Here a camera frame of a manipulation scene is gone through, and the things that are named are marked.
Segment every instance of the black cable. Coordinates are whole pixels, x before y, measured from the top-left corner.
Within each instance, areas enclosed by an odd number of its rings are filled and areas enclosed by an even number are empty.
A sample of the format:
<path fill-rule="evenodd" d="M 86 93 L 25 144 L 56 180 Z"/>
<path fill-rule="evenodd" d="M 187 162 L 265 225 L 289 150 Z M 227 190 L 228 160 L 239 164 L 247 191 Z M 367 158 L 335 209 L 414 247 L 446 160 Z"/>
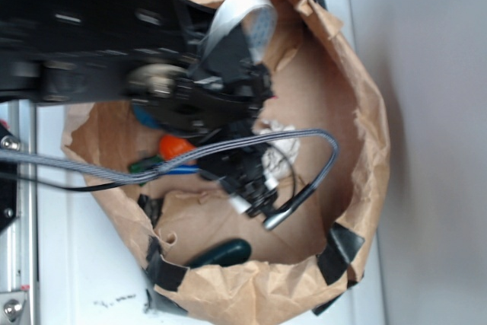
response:
<path fill-rule="evenodd" d="M 99 192 L 101 190 L 111 190 L 113 188 L 118 188 L 119 186 L 125 185 L 120 183 L 105 183 L 105 184 L 99 184 L 97 186 L 60 186 L 56 183 L 46 182 L 45 180 L 39 180 L 37 178 L 32 178 L 32 177 L 25 177 L 20 174 L 5 173 L 4 171 L 0 171 L 0 179 L 25 180 L 31 183 L 38 183 L 44 186 L 50 186 L 51 188 L 56 188 L 58 190 L 67 190 L 68 192 L 77 192 L 77 193 Z"/>

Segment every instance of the gray wall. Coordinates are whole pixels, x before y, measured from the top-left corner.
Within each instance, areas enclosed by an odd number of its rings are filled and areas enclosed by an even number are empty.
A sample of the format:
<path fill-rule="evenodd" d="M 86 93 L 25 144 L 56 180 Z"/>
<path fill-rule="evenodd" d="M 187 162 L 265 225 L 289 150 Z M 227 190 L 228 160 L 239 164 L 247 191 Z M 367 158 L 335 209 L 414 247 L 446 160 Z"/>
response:
<path fill-rule="evenodd" d="M 487 0 L 352 0 L 352 17 L 393 144 L 388 324 L 485 324 Z"/>

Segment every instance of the black bracket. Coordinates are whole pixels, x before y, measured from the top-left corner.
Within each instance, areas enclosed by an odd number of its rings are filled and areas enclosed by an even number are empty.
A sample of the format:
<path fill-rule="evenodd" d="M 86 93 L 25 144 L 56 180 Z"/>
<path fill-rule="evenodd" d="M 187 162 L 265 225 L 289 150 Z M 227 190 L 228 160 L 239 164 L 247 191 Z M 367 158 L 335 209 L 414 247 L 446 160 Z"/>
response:
<path fill-rule="evenodd" d="M 12 134 L 0 124 L 0 148 L 14 139 Z M 0 162 L 0 172 L 17 175 L 16 164 Z M 17 218 L 17 181 L 0 177 L 0 233 Z"/>

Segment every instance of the dark green object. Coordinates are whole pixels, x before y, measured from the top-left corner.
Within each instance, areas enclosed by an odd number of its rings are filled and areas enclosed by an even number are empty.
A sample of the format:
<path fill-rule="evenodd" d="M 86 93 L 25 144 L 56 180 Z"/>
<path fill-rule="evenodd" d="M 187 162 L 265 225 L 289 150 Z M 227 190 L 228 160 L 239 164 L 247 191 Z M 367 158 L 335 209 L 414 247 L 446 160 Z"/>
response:
<path fill-rule="evenodd" d="M 252 247 L 242 239 L 232 239 L 214 247 L 186 264 L 191 269 L 216 264 L 219 266 L 235 266 L 248 261 L 252 255 Z"/>
<path fill-rule="evenodd" d="M 151 167 L 153 167 L 156 164 L 162 163 L 163 161 L 164 160 L 159 155 L 155 155 L 155 156 L 152 156 L 150 158 L 142 159 L 140 161 L 137 161 L 134 164 L 131 164 L 129 166 L 129 172 L 131 174 L 141 173 L 143 171 L 146 171 L 147 169 L 150 169 Z"/>

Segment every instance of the blue object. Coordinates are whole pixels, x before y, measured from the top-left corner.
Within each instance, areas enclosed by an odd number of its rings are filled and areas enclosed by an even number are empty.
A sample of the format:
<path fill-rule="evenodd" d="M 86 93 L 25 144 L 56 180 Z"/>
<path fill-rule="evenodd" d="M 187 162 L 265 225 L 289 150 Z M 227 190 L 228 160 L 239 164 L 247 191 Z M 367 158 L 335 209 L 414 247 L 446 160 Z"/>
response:
<path fill-rule="evenodd" d="M 132 110 L 134 111 L 135 118 L 145 127 L 149 129 L 161 129 L 158 121 L 156 121 L 152 116 L 145 112 L 141 107 L 132 105 Z"/>
<path fill-rule="evenodd" d="M 167 172 L 165 175 L 183 175 L 183 174 L 196 174 L 199 172 L 197 165 L 180 165 L 173 170 Z"/>

